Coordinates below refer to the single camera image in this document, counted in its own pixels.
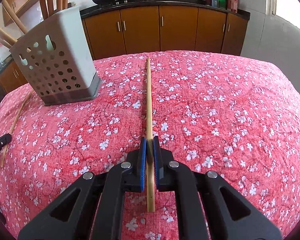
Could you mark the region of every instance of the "metal screw head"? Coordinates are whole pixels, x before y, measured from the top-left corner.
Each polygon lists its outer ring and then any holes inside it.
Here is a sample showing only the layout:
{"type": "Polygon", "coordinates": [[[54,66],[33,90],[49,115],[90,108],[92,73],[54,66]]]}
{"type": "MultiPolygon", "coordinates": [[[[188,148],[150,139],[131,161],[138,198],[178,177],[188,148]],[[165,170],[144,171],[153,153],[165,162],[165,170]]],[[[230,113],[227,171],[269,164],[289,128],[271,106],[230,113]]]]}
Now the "metal screw head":
{"type": "Polygon", "coordinates": [[[172,168],[177,168],[177,167],[179,167],[179,163],[176,161],[171,161],[171,162],[169,162],[169,166],[172,168]]]}
{"type": "Polygon", "coordinates": [[[85,172],[83,174],[84,179],[92,179],[93,178],[93,173],[92,172],[85,172]]]}
{"type": "Polygon", "coordinates": [[[207,173],[209,178],[215,179],[216,177],[218,177],[218,174],[215,171],[208,171],[207,173]]]}
{"type": "Polygon", "coordinates": [[[131,167],[131,163],[130,162],[123,162],[121,163],[121,167],[124,169],[128,169],[131,167]]]}

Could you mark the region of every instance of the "pink tablecloth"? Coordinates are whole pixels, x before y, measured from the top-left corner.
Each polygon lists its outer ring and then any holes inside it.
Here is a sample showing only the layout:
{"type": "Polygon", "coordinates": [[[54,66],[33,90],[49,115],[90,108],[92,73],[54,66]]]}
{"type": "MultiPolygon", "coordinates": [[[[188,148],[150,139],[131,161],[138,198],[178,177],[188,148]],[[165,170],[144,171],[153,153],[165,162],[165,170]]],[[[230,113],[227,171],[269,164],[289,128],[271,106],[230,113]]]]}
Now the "pink tablecloth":
{"type": "MultiPolygon", "coordinates": [[[[146,127],[146,57],[151,57],[153,130],[192,170],[215,170],[287,235],[300,219],[300,95],[274,65],[189,51],[95,61],[103,79],[90,102],[43,106],[34,93],[14,129],[0,202],[20,229],[85,171],[101,173],[138,148],[146,127]]],[[[0,136],[30,91],[0,104],[0,136]]],[[[178,239],[173,193],[127,193],[122,239],[178,239]]]]}

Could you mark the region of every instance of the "perforated holes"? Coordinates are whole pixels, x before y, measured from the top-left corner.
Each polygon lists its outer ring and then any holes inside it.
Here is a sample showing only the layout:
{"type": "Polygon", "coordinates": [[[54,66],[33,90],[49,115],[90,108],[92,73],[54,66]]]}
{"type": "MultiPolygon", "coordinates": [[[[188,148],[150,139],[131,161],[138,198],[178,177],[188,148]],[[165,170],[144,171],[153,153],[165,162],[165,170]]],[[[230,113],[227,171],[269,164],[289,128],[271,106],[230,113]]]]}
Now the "perforated holes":
{"type": "Polygon", "coordinates": [[[24,58],[22,56],[22,54],[19,54],[19,57],[20,57],[20,60],[21,60],[21,63],[23,64],[23,66],[27,66],[28,65],[28,61],[26,60],[26,58],[24,58]]]}
{"type": "Polygon", "coordinates": [[[49,35],[46,36],[46,42],[47,42],[47,43],[46,43],[46,48],[47,48],[47,50],[49,50],[49,51],[54,51],[54,50],[56,50],[56,44],[55,44],[54,41],[51,40],[51,38],[50,38],[49,35]]]}

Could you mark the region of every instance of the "white wall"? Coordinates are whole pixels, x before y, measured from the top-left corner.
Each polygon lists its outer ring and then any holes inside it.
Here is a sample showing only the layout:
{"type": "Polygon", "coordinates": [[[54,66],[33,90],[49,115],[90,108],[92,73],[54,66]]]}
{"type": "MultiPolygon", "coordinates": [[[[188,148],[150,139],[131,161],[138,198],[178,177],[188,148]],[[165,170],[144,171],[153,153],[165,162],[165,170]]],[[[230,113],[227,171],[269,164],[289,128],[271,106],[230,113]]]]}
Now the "white wall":
{"type": "Polygon", "coordinates": [[[300,29],[266,15],[266,0],[240,0],[239,8],[251,13],[241,56],[277,65],[300,93],[300,29]]]}

